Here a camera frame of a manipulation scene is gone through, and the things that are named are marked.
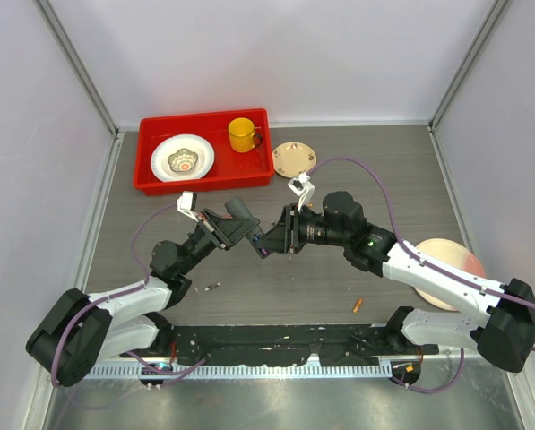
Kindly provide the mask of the black remote control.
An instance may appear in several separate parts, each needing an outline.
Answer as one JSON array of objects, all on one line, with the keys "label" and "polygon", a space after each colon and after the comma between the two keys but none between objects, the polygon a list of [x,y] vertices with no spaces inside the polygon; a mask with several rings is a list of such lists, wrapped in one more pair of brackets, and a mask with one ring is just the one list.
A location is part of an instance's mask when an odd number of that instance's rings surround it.
[{"label": "black remote control", "polygon": [[[225,203],[225,208],[232,218],[255,218],[239,197],[233,197],[228,200]],[[264,232],[261,229],[260,223],[257,223],[257,225],[246,234],[246,238],[252,245],[254,245],[263,237],[263,235]]]}]

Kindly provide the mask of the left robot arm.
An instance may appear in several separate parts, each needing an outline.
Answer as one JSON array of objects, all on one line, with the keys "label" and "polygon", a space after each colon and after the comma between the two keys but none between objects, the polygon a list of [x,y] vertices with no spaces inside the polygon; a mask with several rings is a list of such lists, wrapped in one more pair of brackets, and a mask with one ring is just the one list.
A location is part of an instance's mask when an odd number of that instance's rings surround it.
[{"label": "left robot arm", "polygon": [[162,357],[170,349],[170,325],[160,311],[178,304],[192,285],[187,277],[215,250],[251,239],[260,221],[233,210],[224,217],[204,209],[194,231],[179,244],[163,240],[152,249],[142,280],[104,293],[66,290],[26,343],[27,353],[49,372],[54,387],[71,387],[101,360],[143,349]]}]

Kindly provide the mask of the orange battery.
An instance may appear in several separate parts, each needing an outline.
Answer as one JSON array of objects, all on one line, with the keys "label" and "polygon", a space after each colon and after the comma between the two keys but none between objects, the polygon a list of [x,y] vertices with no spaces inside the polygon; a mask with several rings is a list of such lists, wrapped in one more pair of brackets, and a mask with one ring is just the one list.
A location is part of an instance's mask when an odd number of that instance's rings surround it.
[{"label": "orange battery", "polygon": [[352,312],[354,314],[358,313],[362,304],[363,304],[363,299],[362,298],[358,299],[356,304],[353,306]]}]

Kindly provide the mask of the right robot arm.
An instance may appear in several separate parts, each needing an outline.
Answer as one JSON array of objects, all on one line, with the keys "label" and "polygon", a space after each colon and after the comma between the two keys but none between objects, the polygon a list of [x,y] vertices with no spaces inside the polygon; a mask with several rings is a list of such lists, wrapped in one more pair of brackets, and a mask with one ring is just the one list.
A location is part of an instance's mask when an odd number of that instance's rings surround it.
[{"label": "right robot arm", "polygon": [[355,268],[421,290],[454,314],[400,307],[384,335],[397,354],[415,345],[474,349],[490,364],[519,373],[535,344],[535,296],[526,282],[477,277],[421,253],[395,234],[367,222],[362,206],[344,191],[327,194],[323,211],[294,203],[276,226],[254,240],[263,254],[297,254],[307,244],[338,246]]}]

